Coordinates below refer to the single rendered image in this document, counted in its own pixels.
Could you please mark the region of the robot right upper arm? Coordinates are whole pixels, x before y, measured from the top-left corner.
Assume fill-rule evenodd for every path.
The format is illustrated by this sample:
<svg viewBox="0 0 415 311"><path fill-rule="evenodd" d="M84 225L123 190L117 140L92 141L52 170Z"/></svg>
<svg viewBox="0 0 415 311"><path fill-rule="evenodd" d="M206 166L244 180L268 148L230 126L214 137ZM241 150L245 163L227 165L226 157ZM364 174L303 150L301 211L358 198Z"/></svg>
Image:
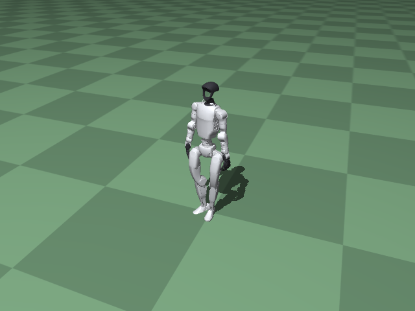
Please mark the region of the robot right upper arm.
<svg viewBox="0 0 415 311"><path fill-rule="evenodd" d="M191 112L191 121L188 123L187 127L191 130L196 129L196 107L200 102L192 103L192 112Z"/></svg>

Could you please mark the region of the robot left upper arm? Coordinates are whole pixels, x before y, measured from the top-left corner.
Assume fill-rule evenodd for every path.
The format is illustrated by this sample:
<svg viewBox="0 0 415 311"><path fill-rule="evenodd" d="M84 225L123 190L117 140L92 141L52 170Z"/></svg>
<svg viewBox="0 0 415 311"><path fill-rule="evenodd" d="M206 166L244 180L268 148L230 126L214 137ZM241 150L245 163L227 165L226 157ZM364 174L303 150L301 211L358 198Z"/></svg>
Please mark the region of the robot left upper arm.
<svg viewBox="0 0 415 311"><path fill-rule="evenodd" d="M217 108L215 110L215 115L216 115L216 118L219 120L219 129L220 129L220 133L218 133L217 138L220 141L224 141L224 134L226 133L226 130L227 130L228 114L225 110Z"/></svg>

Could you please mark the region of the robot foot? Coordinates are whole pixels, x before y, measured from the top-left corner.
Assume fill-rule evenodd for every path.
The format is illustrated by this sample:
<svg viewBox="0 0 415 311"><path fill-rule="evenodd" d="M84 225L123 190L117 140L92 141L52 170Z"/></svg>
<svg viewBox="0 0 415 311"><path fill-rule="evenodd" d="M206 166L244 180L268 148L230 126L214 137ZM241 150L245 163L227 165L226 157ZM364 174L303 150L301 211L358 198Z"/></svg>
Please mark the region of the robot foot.
<svg viewBox="0 0 415 311"><path fill-rule="evenodd" d="M215 212L215 207L213 208L213 211L212 211L212 208L210 210L208 209L208 211L207 211L207 213L204 217L204 220L207 221L207 222L211 221L211 219L213 218L214 212Z"/></svg>
<svg viewBox="0 0 415 311"><path fill-rule="evenodd" d="M203 204L204 205L204 204ZM206 206L205 207L202 207L201 205L196 209L196 210L194 210L193 211L193 213L194 214L199 214L199 213L202 213L202 212L204 212L204 211L206 211L206 210L208 210L209 209L209 203L206 203Z"/></svg>

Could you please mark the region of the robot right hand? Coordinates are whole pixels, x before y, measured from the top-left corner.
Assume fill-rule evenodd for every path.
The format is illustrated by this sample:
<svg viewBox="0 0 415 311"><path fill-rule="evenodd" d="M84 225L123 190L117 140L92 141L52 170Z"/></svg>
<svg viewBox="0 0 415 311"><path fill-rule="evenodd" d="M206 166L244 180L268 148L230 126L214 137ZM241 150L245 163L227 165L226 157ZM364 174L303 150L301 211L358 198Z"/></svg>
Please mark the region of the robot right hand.
<svg viewBox="0 0 415 311"><path fill-rule="evenodd" d="M187 143L187 144L186 144L186 146L185 146L185 148L186 148L186 153L187 153L187 156L188 156L188 158L189 158L189 149L191 148L191 147L190 147L190 144L189 144L189 143Z"/></svg>

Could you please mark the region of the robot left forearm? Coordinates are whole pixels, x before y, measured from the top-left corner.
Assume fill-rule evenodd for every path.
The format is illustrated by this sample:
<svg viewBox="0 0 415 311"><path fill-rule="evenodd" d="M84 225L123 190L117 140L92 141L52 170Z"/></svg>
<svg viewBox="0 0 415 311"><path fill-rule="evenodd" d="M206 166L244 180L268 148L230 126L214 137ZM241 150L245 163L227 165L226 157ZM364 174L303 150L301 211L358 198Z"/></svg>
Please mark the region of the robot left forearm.
<svg viewBox="0 0 415 311"><path fill-rule="evenodd" d="M229 149L228 149L228 136L226 133L224 134L224 141L221 141L220 144L221 144L221 149L222 149L221 150L222 155L225 155L226 159L229 158L230 154L229 154Z"/></svg>

